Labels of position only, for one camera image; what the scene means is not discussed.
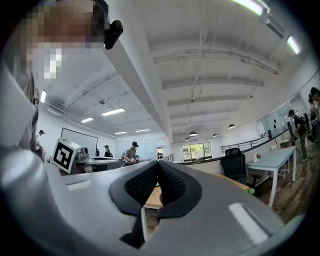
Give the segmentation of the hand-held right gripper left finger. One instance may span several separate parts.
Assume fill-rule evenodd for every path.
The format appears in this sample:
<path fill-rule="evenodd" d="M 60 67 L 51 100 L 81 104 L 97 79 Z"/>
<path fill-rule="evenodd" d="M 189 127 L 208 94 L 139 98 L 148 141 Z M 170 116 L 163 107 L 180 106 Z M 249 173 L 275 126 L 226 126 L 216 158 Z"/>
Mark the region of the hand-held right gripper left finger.
<path fill-rule="evenodd" d="M 142 204 L 125 195 L 134 214 L 119 210 L 110 196 L 113 181 L 157 169 L 155 161 L 124 168 L 62 176 L 31 151 L 0 149 L 0 197 L 26 256 L 156 256 L 144 239 Z"/>

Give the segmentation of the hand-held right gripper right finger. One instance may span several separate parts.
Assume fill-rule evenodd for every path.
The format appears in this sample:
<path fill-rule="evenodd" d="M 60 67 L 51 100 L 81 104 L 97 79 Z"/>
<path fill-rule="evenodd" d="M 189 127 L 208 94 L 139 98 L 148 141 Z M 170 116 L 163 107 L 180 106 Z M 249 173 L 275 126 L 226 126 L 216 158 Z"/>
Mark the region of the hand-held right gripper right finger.
<path fill-rule="evenodd" d="M 174 195 L 162 188 L 159 223 L 141 251 L 149 256 L 288 255 L 288 242 L 302 223 L 299 215 L 284 223 L 266 204 L 226 179 L 161 162 L 159 184 L 185 183 Z"/>

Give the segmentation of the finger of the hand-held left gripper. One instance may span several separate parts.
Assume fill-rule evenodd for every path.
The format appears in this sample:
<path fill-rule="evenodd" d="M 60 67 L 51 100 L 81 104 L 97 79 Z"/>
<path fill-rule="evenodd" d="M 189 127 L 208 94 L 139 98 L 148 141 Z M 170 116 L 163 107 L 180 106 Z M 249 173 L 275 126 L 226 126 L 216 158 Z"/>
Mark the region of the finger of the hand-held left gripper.
<path fill-rule="evenodd" d="M 120 158 L 112 157 L 91 157 L 86 161 L 86 172 L 102 172 L 113 169 L 118 169 L 123 166 L 123 161 Z"/>

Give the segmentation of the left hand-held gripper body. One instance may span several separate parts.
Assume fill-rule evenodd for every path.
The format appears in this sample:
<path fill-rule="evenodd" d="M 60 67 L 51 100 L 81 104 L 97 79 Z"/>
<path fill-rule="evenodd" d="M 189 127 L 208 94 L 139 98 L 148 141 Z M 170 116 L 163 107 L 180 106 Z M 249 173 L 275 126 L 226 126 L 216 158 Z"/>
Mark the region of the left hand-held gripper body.
<path fill-rule="evenodd" d="M 89 158 L 90 153 L 87 147 L 65 138 L 58 138 L 53 151 L 52 163 L 67 174 L 80 174 L 85 172 L 85 163 Z"/>

